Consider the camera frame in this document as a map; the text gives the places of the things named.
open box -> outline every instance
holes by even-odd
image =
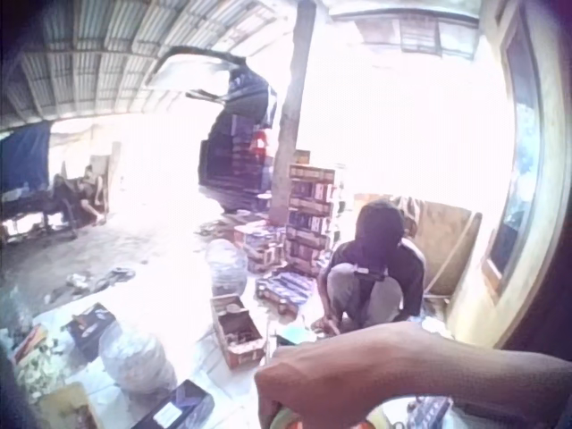
[[[213,325],[229,368],[259,362],[265,356],[266,339],[235,294],[211,298]]]

stuffed plastic bag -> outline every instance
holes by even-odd
[[[125,391],[153,394],[176,385],[163,344],[133,327],[110,325],[99,339],[99,356],[107,373]]]
[[[206,247],[205,258],[211,272],[213,296],[242,295],[248,279],[248,259],[244,251],[228,240],[213,240]]]

blue tarp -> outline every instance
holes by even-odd
[[[0,141],[0,190],[45,189],[49,184],[48,151],[51,122],[40,122],[15,131]]]

corrugated metal roof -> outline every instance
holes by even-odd
[[[0,130],[41,119],[146,112],[178,93],[142,88],[171,46],[232,50],[279,18],[260,0],[61,0],[3,82]]]

yellow wall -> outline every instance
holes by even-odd
[[[500,24],[495,19],[498,3],[498,0],[483,1],[481,27],[500,61],[500,46],[518,0],[509,1]],[[541,6],[526,2],[526,18],[538,65],[543,107],[543,162],[528,240],[504,293],[495,303],[479,264],[489,237],[481,237],[466,278],[452,300],[447,321],[458,340],[486,347],[501,346],[540,289],[559,240],[570,193],[572,150],[567,134],[569,88],[564,85],[568,81],[568,76],[563,76],[564,44],[559,27]]]

